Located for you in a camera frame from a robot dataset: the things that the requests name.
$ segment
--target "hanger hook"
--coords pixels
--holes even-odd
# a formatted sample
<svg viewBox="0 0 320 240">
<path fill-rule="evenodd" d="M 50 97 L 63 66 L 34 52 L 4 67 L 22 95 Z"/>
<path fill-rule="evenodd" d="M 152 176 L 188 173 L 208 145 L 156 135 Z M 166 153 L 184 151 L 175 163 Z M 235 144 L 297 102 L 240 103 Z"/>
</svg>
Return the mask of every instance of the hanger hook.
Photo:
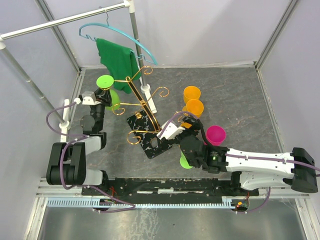
<svg viewBox="0 0 320 240">
<path fill-rule="evenodd" d="M 104 10 L 105 14 L 106 14 L 106 24 L 109 26 L 109 22 L 108 22 L 108 19 L 109 19 L 109 14 L 106 10 Z"/>
</svg>

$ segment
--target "orange cup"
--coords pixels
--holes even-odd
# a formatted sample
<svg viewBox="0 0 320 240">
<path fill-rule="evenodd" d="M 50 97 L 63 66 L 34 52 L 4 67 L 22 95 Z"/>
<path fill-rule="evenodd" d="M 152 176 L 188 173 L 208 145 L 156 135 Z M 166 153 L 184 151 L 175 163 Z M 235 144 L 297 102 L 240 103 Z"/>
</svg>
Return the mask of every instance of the orange cup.
<svg viewBox="0 0 320 240">
<path fill-rule="evenodd" d="M 183 90 L 183 100 L 185 104 L 189 102 L 191 99 L 199 100 L 200 96 L 201 96 L 201 91 L 196 86 L 187 86 Z"/>
<path fill-rule="evenodd" d="M 191 99 L 189 100 L 186 105 L 186 110 L 194 115 L 196 115 L 198 118 L 201 117 L 202 113 L 205 110 L 204 104 L 197 99 Z"/>
</svg>

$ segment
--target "marbled gray surface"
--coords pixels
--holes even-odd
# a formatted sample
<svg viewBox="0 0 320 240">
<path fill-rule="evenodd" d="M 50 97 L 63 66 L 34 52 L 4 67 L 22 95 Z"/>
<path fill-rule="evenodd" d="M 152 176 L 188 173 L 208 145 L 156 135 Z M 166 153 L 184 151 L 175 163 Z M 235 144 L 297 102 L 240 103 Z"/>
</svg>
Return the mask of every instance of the marbled gray surface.
<svg viewBox="0 0 320 240">
<path fill-rule="evenodd" d="M 81 92 L 95 91 L 96 80 L 108 74 L 106 69 L 86 70 Z M 157 87 L 169 88 L 168 97 L 153 97 L 158 113 L 156 118 L 164 124 L 185 105 L 183 91 L 187 86 L 201 90 L 204 104 L 201 121 L 206 128 L 222 126 L 227 134 L 223 146 L 250 152 L 276 153 L 279 151 L 267 105 L 254 68 L 155 68 L 146 76 L 151 92 Z M 118 92 L 125 103 L 138 103 L 134 94 Z M 107 132 L 104 149 L 87 156 L 87 166 L 105 170 L 110 177 L 119 178 L 210 178 L 200 168 L 181 167 L 180 149 L 176 145 L 167 152 L 148 159 L 140 145 L 130 145 L 126 137 L 131 131 L 126 119 L 139 110 L 138 106 L 125 106 L 126 112 L 117 116 L 106 111 L 103 131 Z M 90 107 L 76 107 L 72 133 L 82 133 L 80 119 L 90 114 Z M 215 177 L 228 177 L 220 174 Z"/>
</svg>

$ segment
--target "white panel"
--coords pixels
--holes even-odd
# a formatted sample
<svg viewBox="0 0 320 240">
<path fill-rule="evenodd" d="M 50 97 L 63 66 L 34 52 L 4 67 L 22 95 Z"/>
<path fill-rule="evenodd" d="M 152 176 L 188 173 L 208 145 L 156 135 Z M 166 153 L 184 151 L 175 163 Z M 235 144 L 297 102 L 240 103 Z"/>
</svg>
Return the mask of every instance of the white panel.
<svg viewBox="0 0 320 240">
<path fill-rule="evenodd" d="M 56 19 L 110 6 L 119 0 L 47 0 Z M 135 0 L 139 37 L 164 66 L 256 61 L 289 0 Z M 95 42 L 80 26 L 106 22 L 101 14 L 61 26 L 81 66 L 100 64 Z M 109 13 L 109 24 L 133 36 L 127 9 Z M 84 33 L 135 49 L 118 33 L 91 26 Z"/>
<path fill-rule="evenodd" d="M 45 22 L 34 0 L 10 0 L 0 7 L 0 32 Z M 50 29 L 5 41 L 8 49 L 54 106 L 71 97 L 76 72 Z M 47 110 L 0 52 L 0 239 L 23 238 L 52 143 Z"/>
<path fill-rule="evenodd" d="M 320 167 L 320 1 L 302 0 L 262 67 L 287 151 L 305 148 Z M 320 195 L 312 195 L 320 218 Z"/>
</svg>

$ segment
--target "pink cup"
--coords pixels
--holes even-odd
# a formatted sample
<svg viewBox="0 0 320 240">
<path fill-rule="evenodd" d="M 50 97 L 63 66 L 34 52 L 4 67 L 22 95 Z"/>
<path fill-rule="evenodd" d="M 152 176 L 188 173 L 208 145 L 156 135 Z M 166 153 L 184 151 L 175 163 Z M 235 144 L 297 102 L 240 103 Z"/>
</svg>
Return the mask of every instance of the pink cup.
<svg viewBox="0 0 320 240">
<path fill-rule="evenodd" d="M 222 127 L 213 125 L 207 129 L 205 136 L 212 145 L 219 146 L 226 139 L 227 134 Z"/>
</svg>

